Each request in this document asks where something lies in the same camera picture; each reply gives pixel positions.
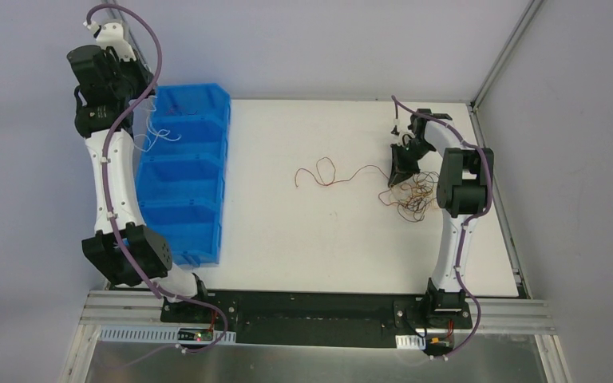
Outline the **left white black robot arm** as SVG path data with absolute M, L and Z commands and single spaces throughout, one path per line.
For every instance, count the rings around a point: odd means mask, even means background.
M 113 285 L 143 284 L 158 298 L 182 301 L 191 322 L 205 321 L 212 302 L 200 294 L 200 280 L 176 266 L 166 238 L 147 226 L 137 200 L 133 110 L 154 95 L 154 75 L 112 47 L 83 45 L 66 58 L 78 81 L 74 124 L 91 160 L 97 201 L 83 255 Z

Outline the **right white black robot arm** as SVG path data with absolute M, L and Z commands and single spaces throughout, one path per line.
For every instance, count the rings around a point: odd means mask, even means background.
M 391 144 L 388 185 L 394 187 L 420 173 L 419 162 L 435 152 L 442 158 L 436 201 L 443 214 L 437 264 L 426 292 L 408 317 L 418 324 L 439 327 L 452 323 L 471 326 L 466 302 L 466 260 L 477 220 L 492 206 L 494 152 L 469 144 L 453 127 L 452 117 L 417 109 L 411 113 L 407 132 L 394 128 L 399 142 Z

